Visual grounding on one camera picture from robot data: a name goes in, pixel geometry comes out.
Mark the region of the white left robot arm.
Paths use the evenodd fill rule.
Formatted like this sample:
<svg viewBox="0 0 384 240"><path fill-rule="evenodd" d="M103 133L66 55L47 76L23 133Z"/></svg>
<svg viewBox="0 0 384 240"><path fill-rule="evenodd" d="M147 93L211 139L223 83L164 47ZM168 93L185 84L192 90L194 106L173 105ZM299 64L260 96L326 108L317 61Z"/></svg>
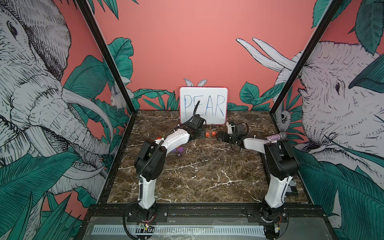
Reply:
<svg viewBox="0 0 384 240"><path fill-rule="evenodd" d="M178 147L196 139L204 139L206 120L193 115L186 122L171 129L164 137L146 140L134 162L139 180L137 212L141 219L149 222L155 217L155 188L157 178L164 169L167 155Z"/></svg>

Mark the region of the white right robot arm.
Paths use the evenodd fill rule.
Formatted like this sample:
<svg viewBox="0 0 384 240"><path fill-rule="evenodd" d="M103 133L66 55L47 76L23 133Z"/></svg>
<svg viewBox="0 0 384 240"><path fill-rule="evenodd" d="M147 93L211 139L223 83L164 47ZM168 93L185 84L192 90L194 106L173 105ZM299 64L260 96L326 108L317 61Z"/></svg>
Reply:
<svg viewBox="0 0 384 240"><path fill-rule="evenodd" d="M265 156L270 182L260 215L266 223L279 222L284 211L287 188L300 168L295 152L287 140L287 134L280 132L262 139L248 134L247 123L229 121L226 126L227 131L216 134L218 141L229 143L240 149L256 151Z"/></svg>

